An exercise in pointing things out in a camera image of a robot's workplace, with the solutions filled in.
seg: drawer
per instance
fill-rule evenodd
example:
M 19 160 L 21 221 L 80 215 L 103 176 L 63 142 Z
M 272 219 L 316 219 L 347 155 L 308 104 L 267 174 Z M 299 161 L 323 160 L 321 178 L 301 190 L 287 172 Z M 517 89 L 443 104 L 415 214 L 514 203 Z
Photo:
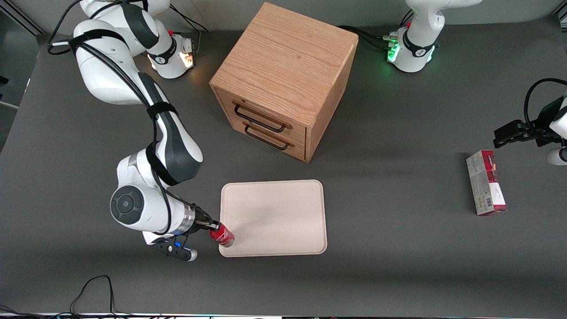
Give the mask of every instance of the drawer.
M 303 144 L 286 141 L 280 136 L 276 136 L 274 133 L 246 121 L 233 121 L 232 126 L 238 132 L 248 135 L 259 142 L 267 144 L 302 161 L 305 160 L 305 145 Z
M 231 123 L 234 124 L 235 121 L 245 120 L 255 127 L 261 127 L 269 131 L 274 136 L 281 136 L 288 141 L 305 145 L 306 129 L 304 126 L 290 121 L 283 121 L 278 119 L 277 115 L 270 115 L 259 111 L 257 108 L 254 108 L 254 106 L 242 102 L 242 99 L 238 99 L 221 90 L 217 90 L 217 94 Z

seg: green led light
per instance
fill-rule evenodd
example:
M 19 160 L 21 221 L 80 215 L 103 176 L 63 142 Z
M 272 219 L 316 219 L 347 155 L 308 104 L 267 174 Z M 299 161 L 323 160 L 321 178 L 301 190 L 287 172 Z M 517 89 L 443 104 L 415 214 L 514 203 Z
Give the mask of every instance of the green led light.
M 391 48 L 390 51 L 393 51 L 393 53 L 388 54 L 388 60 L 390 62 L 394 62 L 396 61 L 397 53 L 400 51 L 400 45 L 396 44 L 396 46 Z
M 431 61 L 431 57 L 433 56 L 434 50 L 435 50 L 435 45 L 431 48 L 431 53 L 429 53 L 429 57 L 427 58 L 427 62 Z

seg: wooden cube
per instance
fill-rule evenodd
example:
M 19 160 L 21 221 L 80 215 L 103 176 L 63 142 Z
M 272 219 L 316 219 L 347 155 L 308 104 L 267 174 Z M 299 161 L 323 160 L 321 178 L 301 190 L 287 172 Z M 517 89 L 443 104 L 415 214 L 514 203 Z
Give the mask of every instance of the wooden cube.
M 209 84 L 235 130 L 309 162 L 357 44 L 354 33 L 265 2 Z

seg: light wooden tray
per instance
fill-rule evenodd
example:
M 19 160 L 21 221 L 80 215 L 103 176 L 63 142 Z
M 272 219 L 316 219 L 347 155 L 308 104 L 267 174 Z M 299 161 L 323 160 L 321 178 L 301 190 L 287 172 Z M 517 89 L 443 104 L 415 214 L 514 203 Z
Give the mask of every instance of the light wooden tray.
M 230 183 L 221 222 L 235 236 L 225 257 L 315 255 L 327 249 L 323 185 L 305 181 Z

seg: cardboard box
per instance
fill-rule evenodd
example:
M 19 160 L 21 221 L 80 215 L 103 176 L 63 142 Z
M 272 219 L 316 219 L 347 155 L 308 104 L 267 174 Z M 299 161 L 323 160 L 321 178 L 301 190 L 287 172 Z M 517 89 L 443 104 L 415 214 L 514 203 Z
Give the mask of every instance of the cardboard box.
M 468 176 L 475 197 L 476 214 L 489 216 L 506 210 L 506 202 L 496 178 L 493 150 L 481 150 L 467 158 Z

